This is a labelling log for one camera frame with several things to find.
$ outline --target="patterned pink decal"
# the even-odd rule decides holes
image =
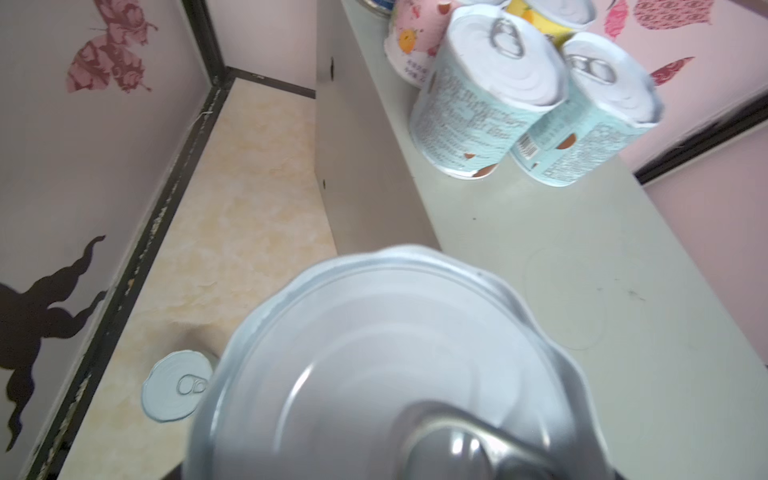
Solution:
[[[88,41],[74,56],[67,71],[67,91],[104,90],[114,77],[118,87],[128,93],[144,85],[144,64],[130,45],[146,45],[149,27],[138,0],[94,0],[107,24],[106,35]]]
[[[650,30],[710,23],[714,0],[641,0],[634,6],[637,23]]]
[[[627,23],[627,16],[629,16],[629,5],[627,0],[619,0],[608,12],[605,17],[605,33],[611,40],[616,40],[622,30],[624,30],[624,24]]]
[[[694,57],[686,57],[673,61],[672,63],[668,63],[665,66],[659,68],[654,73],[650,74],[650,76],[654,78],[654,83],[656,85],[665,84],[671,80],[672,77],[674,77],[677,72],[679,72],[681,68],[685,66],[686,63],[693,59]]]

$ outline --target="black trim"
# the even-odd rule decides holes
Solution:
[[[768,120],[768,92],[683,140],[638,170],[635,177],[646,184],[765,120]]]
[[[208,5],[205,0],[181,0],[181,3],[187,11],[187,18],[208,71],[210,83],[218,87],[227,77],[227,66],[216,39],[214,23],[210,20]]]
[[[58,469],[64,464],[68,446],[72,444],[80,429],[85,413],[96,393],[96,387],[107,369],[118,339],[234,81],[235,77],[228,75],[221,82],[220,88],[212,88],[208,94],[200,117],[195,121],[192,132],[152,210],[151,219],[144,228],[136,250],[131,255],[114,295],[104,311],[48,434],[35,453],[35,460],[27,474],[27,480],[34,480],[40,472],[44,472],[47,478],[56,478]]]
[[[301,95],[302,97],[315,98],[315,91],[312,88],[300,87],[299,85],[290,84],[287,81],[264,77],[263,75],[250,73],[249,71],[240,70],[239,68],[235,67],[227,67],[227,69],[229,70],[230,74],[233,74],[235,77],[242,78],[243,80],[266,85],[267,87],[277,88],[278,90],[288,91],[292,94]]]

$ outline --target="brown wall decal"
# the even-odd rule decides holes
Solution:
[[[149,27],[138,0],[94,0],[107,24],[106,35],[92,38],[78,50],[67,71],[67,91],[104,90],[114,77],[126,93],[144,85],[144,64],[127,47],[149,43]]]
[[[94,245],[104,238],[100,236],[91,240],[81,258],[50,276],[44,276],[24,293],[0,283],[0,367],[13,370],[5,392],[8,400],[16,404],[8,419],[12,437],[5,451],[13,448],[22,432],[22,412],[35,391],[32,365],[38,358],[42,339],[75,336],[107,295],[106,291],[99,292],[91,305],[74,317],[62,308],[50,307],[69,298],[80,275],[91,265]]]

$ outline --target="white can lid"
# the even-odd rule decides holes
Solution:
[[[526,0],[534,10],[554,23],[585,30],[598,16],[591,0]]]
[[[640,126],[661,120],[664,105],[653,79],[618,45],[600,35],[577,33],[562,51],[574,82],[599,108]]]
[[[446,43],[473,82],[512,107],[549,111],[565,98],[560,55],[520,17],[491,5],[458,8]]]
[[[173,422],[192,415],[208,380],[210,362],[200,352],[173,352],[155,363],[141,387],[141,407],[156,422]]]

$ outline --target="floor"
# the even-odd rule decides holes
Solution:
[[[238,79],[59,475],[161,478],[184,457],[190,419],[141,409],[153,364],[223,351],[259,303],[336,255],[314,176],[315,104]]]

